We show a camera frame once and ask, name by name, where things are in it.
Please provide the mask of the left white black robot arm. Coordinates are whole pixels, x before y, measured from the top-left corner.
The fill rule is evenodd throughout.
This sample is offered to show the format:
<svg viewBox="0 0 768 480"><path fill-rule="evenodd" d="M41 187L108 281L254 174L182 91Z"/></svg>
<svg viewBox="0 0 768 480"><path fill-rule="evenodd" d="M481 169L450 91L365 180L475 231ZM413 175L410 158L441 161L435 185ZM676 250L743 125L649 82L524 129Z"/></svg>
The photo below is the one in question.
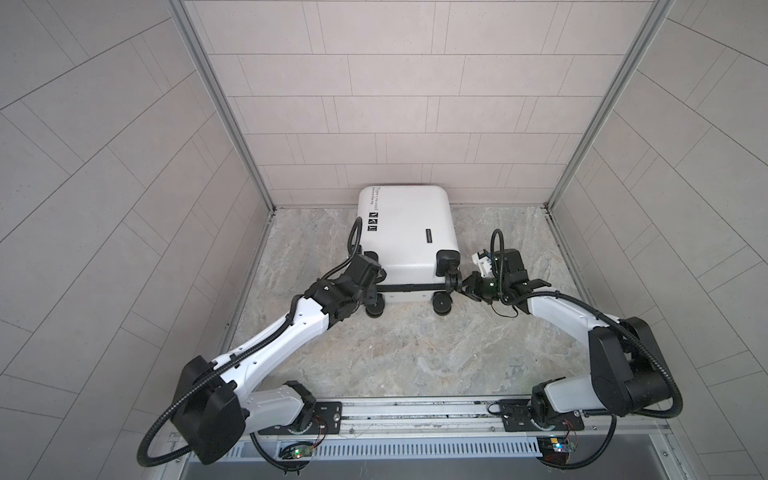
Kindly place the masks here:
<svg viewBox="0 0 768 480"><path fill-rule="evenodd" d="M294 295L280 319L226 354L211 361L197 356L183 367L171 404L140 441L140 466L158 467L187 454L210 465L244 435L273 426L302 432L313 423L316 399L300 382L257 388L303 345L351 317L373 292L382 267L364 254L363 231L363 219L356 218L347 258Z"/></svg>

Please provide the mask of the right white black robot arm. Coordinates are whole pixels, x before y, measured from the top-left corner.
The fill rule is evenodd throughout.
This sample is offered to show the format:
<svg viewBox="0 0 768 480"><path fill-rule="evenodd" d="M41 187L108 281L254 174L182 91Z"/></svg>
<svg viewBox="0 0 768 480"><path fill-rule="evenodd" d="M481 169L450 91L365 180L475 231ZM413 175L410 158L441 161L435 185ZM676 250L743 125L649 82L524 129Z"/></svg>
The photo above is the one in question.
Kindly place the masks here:
<svg viewBox="0 0 768 480"><path fill-rule="evenodd" d="M521 253L505 246L499 229L493 231L489 249L475 254L473 263L476 269L468 277L462 277L458 267L448 267L447 288L475 302L500 303L543 319L588 349L588 374L536 385L528 417L536 428L548 431L557 429L567 414L607 416L608 431L594 453L572 462L575 429L568 425L565 436L540 457L542 465L560 471L585 468L605 453L619 418L672 419L682 413L681 389L645 320L605 314L545 280L530 278Z"/></svg>

